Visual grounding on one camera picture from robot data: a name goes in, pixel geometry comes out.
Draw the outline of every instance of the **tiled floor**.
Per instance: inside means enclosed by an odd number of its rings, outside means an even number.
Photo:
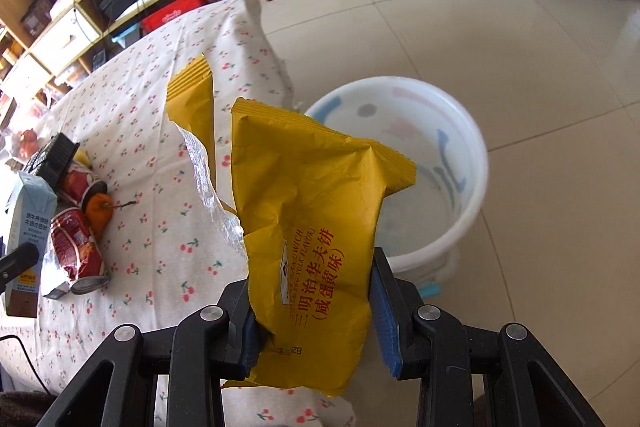
[[[264,27],[307,108],[358,78],[450,92],[490,149],[481,216],[435,304],[526,324],[609,427],[640,425],[640,2],[278,0]],[[360,425],[414,425],[370,336]]]

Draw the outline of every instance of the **blue gripper pad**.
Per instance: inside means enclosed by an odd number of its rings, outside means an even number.
[[[258,362],[258,354],[262,349],[262,340],[260,336],[260,328],[255,320],[255,313],[251,311],[244,324],[244,332],[242,335],[242,356],[240,364],[244,367],[247,374],[251,372],[252,367]]]
[[[371,269],[369,304],[378,335],[378,344],[382,352],[382,360],[385,362],[386,367],[389,368],[391,375],[398,378],[402,369],[398,324],[391,309],[391,304],[386,298],[382,277],[375,263]]]

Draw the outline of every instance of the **brown fabric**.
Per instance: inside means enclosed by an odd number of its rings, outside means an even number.
[[[0,427],[35,427],[55,399],[39,391],[0,393]]]

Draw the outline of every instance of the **black plastic basket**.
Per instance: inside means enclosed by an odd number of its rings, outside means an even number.
[[[56,190],[79,145],[60,132],[31,157],[23,171],[43,178]]]

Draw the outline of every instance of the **red box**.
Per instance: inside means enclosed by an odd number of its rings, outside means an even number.
[[[149,17],[142,19],[142,27],[147,33],[157,30],[169,21],[177,19],[183,13],[190,12],[201,6],[206,6],[207,0],[175,0]]]

